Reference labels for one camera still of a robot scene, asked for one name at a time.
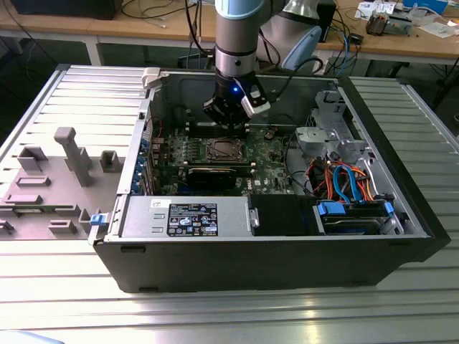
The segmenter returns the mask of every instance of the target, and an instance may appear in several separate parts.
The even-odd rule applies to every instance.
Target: blue latch
[[[91,215],[89,220],[91,226],[107,226],[109,222],[108,213]]]
[[[389,215],[394,214],[394,207],[389,202],[384,203],[384,207]]]
[[[346,209],[344,205],[339,202],[321,202],[318,205],[318,213],[319,215],[345,215]]]

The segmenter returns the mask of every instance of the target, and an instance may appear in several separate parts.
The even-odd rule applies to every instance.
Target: gray plastic part
[[[28,186],[48,186],[51,184],[51,180],[46,176],[36,176],[36,177],[19,177],[16,180],[16,185],[18,187],[28,187]]]
[[[79,216],[81,210],[77,204],[63,204],[56,207],[56,214],[59,216]]]
[[[77,227],[75,227],[72,220],[51,220],[48,229],[52,231],[53,234],[74,234],[77,232]]]
[[[114,150],[104,150],[100,154],[100,165],[104,173],[118,173],[122,169],[118,154]]]
[[[5,220],[0,219],[0,231],[10,234],[14,230],[14,227]]]
[[[87,213],[87,210],[83,209],[81,211],[80,217],[78,218],[78,222],[81,224],[81,227],[86,233],[89,233],[91,230],[90,219],[91,216]]]
[[[9,195],[5,203],[7,204],[41,204],[43,201],[40,195]]]
[[[31,206],[31,209],[20,209],[15,211],[5,207],[0,209],[0,219],[8,222],[16,229],[9,236],[0,236],[0,240],[33,240],[33,239],[86,239],[88,236],[85,224],[78,219],[81,211],[75,212],[74,216],[58,215],[56,212],[39,211],[44,206],[70,206],[77,204],[79,209],[86,209],[91,216],[101,212],[106,213],[113,210],[116,199],[116,186],[120,180],[120,173],[103,173],[99,157],[91,158],[92,168],[90,175],[93,180],[91,186],[82,188],[74,173],[68,171],[64,156],[48,156],[47,161],[39,161],[43,170],[41,175],[34,176],[48,177],[52,182],[48,186],[19,187],[11,183],[5,197],[1,200],[4,203],[8,195],[30,195],[39,194],[43,198],[40,205]],[[17,173],[16,179],[31,177],[23,169]],[[53,234],[49,229],[49,221],[70,219],[77,228],[74,234],[60,233]]]
[[[87,154],[86,148],[85,147],[78,147],[78,149],[80,150],[80,156],[81,156],[82,162],[85,164],[87,169],[90,170],[91,169],[91,165],[93,164],[93,162],[91,161],[91,158]],[[69,170],[73,171],[73,167],[69,163],[69,159],[65,159],[65,163],[67,164],[67,167],[69,168]]]
[[[0,216],[1,217],[20,217],[21,214],[18,214],[13,210],[13,208],[5,208],[5,209],[0,209]]]
[[[24,147],[17,160],[27,173],[34,174],[42,171],[38,161],[45,161],[47,157],[40,147]]]
[[[75,135],[77,133],[72,127],[58,127],[55,141],[64,148],[68,163],[72,166],[80,185],[86,187],[91,184],[91,176],[87,172],[87,161],[82,158],[80,149],[75,143]]]

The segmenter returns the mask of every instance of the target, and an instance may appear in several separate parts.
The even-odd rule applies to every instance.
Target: robotic arm
[[[258,32],[282,11],[285,0],[216,0],[215,6],[215,94],[204,104],[204,112],[233,129],[270,108],[254,72]]]
[[[314,22],[318,19],[317,0],[216,0],[215,6],[216,83],[214,96],[205,102],[204,112],[223,128],[232,130],[270,109],[268,97],[254,71],[260,27],[281,12],[280,16],[276,16],[278,23],[274,25],[280,28],[280,38],[276,43],[287,47],[280,50],[282,57],[286,58],[286,53],[292,48],[296,56],[304,57],[306,52],[309,57],[321,35],[317,22]],[[267,32],[273,37],[275,30],[270,29],[271,26],[267,27]],[[313,36],[306,45],[307,49],[304,44],[299,49],[299,42],[307,36]],[[291,55],[285,60],[291,61]]]

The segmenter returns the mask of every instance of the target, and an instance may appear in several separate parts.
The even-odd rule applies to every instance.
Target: electronic device
[[[384,34],[409,34],[412,22],[406,16],[373,11],[366,23],[367,34],[381,36]]]
[[[330,30],[335,10],[336,3],[333,0],[319,0],[317,4],[318,25],[322,29],[322,35],[319,40],[321,43],[324,43],[327,40],[328,31]]]
[[[111,20],[123,0],[11,0],[19,14],[53,14],[57,16],[87,16]]]

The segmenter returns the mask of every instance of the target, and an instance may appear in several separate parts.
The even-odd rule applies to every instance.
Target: paper
[[[448,25],[441,23],[431,23],[420,27],[421,30],[424,30],[430,34],[434,34],[439,38],[446,38],[454,35],[454,30],[450,29]]]
[[[370,19],[373,11],[386,12],[387,14],[394,13],[396,2],[361,2],[357,7],[355,18]]]

